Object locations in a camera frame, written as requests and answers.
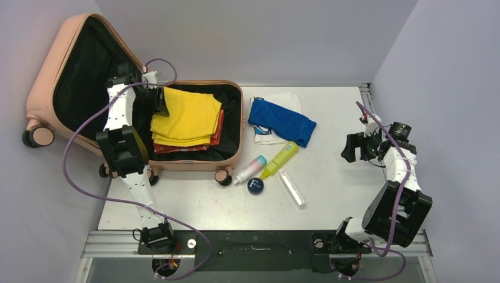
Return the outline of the dark blue round tin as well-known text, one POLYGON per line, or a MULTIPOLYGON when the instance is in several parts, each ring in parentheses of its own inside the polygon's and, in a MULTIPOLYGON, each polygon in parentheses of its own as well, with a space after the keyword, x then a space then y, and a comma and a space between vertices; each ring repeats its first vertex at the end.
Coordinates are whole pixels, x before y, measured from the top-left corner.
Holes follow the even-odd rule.
POLYGON ((260 195, 264 190, 264 182, 258 177, 253 177, 247 182, 247 190, 252 195, 260 195))

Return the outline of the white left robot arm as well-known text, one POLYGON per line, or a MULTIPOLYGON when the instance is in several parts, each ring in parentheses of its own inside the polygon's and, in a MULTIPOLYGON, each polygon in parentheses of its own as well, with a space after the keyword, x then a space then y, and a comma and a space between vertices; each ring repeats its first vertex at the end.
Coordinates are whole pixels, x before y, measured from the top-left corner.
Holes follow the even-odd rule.
POLYGON ((151 191, 158 176, 149 166, 149 154, 133 126, 133 104, 136 98, 144 101, 149 110, 169 116, 162 87, 157 87, 155 73, 143 75, 132 63, 121 63, 117 74, 106 82, 111 106, 106 125, 96 134, 96 142, 110 173, 126 184, 140 215, 140 242, 152 252, 171 253, 176 238, 167 219, 153 211, 156 201, 151 191))

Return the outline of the yellow-green tube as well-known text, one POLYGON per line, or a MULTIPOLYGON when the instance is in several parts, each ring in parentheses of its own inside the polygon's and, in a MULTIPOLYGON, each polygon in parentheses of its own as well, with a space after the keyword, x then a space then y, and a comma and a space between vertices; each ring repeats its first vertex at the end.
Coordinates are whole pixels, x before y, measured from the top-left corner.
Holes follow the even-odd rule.
POLYGON ((277 155, 264 167, 260 179, 264 180, 272 175, 274 175, 283 165, 293 157, 294 154, 299 149, 293 141, 289 141, 278 153, 277 155))

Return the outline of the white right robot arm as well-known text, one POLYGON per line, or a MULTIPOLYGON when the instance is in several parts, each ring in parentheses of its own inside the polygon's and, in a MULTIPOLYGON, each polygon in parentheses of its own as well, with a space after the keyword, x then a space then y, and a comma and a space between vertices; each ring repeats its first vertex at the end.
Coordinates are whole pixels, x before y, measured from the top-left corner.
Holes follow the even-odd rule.
POLYGON ((433 204, 417 182, 417 150, 409 142, 412 128, 395 122, 384 133, 369 119, 363 123, 364 132, 347 135, 341 157, 355 162, 355 151, 360 149, 360 160, 377 159, 387 178, 363 218, 348 217, 342 221, 333 236, 334 247, 348 252, 364 242, 390 241, 405 248, 413 242, 433 204))

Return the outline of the red white patterned cloth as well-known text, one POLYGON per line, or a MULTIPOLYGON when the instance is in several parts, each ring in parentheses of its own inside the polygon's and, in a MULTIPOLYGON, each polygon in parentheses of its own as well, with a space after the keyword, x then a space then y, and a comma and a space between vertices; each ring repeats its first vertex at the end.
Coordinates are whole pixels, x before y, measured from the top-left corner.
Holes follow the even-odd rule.
POLYGON ((211 136, 210 142, 208 144, 197 144, 190 147, 178 147, 178 146, 167 146, 162 144, 153 144, 153 150, 156 154, 168 154, 173 152, 198 152, 207 151, 211 146, 216 146, 220 143, 221 132, 223 126, 224 110, 220 110, 218 117, 218 125, 216 132, 211 136))

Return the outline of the yellow cloth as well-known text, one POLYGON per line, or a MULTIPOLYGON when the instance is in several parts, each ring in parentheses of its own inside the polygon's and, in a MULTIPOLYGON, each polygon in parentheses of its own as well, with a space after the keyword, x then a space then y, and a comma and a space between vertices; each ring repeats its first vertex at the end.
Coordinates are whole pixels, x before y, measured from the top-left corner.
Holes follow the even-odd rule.
POLYGON ((150 131, 155 144, 191 147, 210 143, 222 103, 211 94, 164 88, 169 116, 154 114, 150 131))

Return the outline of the pink teal bottle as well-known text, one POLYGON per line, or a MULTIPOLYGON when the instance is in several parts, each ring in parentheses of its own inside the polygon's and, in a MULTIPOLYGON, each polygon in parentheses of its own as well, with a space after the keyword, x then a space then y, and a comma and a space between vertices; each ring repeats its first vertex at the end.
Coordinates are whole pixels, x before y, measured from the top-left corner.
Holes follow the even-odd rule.
POLYGON ((267 160, 264 156, 259 155, 248 165, 246 165, 233 179, 233 184, 238 185, 247 182, 255 174, 257 174, 262 168, 267 165, 267 160))

